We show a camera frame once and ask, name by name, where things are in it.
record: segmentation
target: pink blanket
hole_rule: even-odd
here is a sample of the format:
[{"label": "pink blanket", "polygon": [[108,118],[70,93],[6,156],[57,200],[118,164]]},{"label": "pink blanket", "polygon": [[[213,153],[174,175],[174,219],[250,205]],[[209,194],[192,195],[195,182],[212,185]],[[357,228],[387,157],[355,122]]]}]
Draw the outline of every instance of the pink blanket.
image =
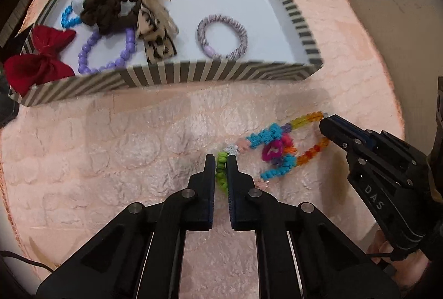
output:
[{"label": "pink blanket", "polygon": [[[325,62],[303,82],[139,88],[21,107],[2,133],[1,185],[26,254],[62,263],[128,203],[164,200],[202,170],[205,154],[272,122],[325,111],[402,138],[389,75],[348,1],[295,1]],[[318,125],[295,133],[301,151],[317,139]],[[239,158],[253,176],[265,167],[259,152]],[[344,152],[330,145],[271,192],[294,205],[313,202],[358,243],[374,219],[347,171]],[[217,190],[214,229],[187,238],[181,298],[256,298],[254,240],[230,229],[227,199]]]}]

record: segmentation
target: red hair bow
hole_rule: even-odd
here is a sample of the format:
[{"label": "red hair bow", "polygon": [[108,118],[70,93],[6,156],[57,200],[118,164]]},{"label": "red hair bow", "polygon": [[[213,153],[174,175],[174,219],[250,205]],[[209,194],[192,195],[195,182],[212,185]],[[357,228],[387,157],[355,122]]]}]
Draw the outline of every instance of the red hair bow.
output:
[{"label": "red hair bow", "polygon": [[34,84],[73,76],[74,71],[58,58],[75,37],[73,30],[56,30],[45,25],[36,25],[32,30],[32,42],[39,54],[19,54],[10,57],[4,64],[6,79],[21,96],[25,96]]}]

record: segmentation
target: blue beaded bracelet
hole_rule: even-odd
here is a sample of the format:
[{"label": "blue beaded bracelet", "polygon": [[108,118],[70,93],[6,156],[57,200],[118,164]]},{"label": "blue beaded bracelet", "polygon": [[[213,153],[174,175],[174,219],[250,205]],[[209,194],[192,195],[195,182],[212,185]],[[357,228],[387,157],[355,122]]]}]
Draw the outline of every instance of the blue beaded bracelet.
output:
[{"label": "blue beaded bracelet", "polygon": [[74,25],[81,24],[81,19],[79,16],[75,18],[68,19],[70,14],[72,13],[72,6],[68,5],[65,11],[61,15],[61,26],[62,28],[68,29]]}]

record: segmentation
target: yellow beads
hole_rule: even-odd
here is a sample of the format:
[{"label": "yellow beads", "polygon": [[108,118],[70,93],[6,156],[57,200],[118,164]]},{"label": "yellow beads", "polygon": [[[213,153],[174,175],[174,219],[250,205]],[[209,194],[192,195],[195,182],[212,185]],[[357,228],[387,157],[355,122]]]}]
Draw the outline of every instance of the yellow beads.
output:
[{"label": "yellow beads", "polygon": [[298,129],[308,123],[318,122],[322,119],[323,119],[322,112],[314,112],[311,114],[303,115],[303,116],[296,118],[294,120],[291,120],[289,123],[291,123],[292,130],[295,130],[295,129]]}]

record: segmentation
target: orange beads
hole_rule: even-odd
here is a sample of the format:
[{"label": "orange beads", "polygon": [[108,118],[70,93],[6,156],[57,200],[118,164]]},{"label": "orange beads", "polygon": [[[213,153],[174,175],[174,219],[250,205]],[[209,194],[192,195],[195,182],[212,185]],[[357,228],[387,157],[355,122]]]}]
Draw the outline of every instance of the orange beads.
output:
[{"label": "orange beads", "polygon": [[318,144],[315,144],[312,148],[309,148],[307,151],[305,151],[303,155],[297,157],[297,166],[309,162],[309,160],[311,160],[314,156],[316,156],[317,153],[319,153],[322,150],[322,148],[327,147],[328,144],[329,144],[328,138],[326,137],[321,138]]}]

